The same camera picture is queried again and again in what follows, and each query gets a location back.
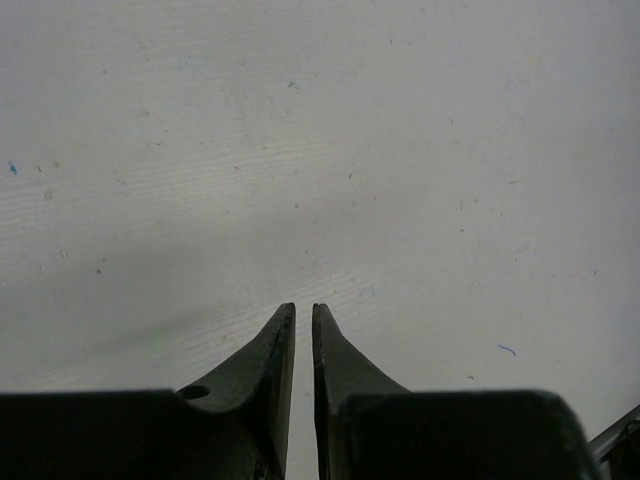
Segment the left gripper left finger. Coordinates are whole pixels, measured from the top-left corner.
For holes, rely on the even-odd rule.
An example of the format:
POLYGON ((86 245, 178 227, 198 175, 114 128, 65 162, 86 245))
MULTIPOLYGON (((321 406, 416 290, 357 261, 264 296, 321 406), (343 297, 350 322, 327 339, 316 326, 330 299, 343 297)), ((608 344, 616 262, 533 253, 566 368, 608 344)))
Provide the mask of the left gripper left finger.
POLYGON ((203 479, 283 479, 286 474, 296 309, 280 305, 259 333, 177 391, 195 411, 183 470, 203 479))

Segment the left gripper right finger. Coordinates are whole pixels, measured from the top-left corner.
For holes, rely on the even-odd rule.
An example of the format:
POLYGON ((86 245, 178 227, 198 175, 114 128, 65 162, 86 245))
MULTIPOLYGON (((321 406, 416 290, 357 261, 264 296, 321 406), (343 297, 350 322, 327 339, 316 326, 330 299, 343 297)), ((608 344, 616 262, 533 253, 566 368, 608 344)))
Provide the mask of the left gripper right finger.
POLYGON ((408 394, 341 332, 328 305, 312 311, 314 425, 321 479, 343 479, 349 464, 341 405, 354 395, 408 394))

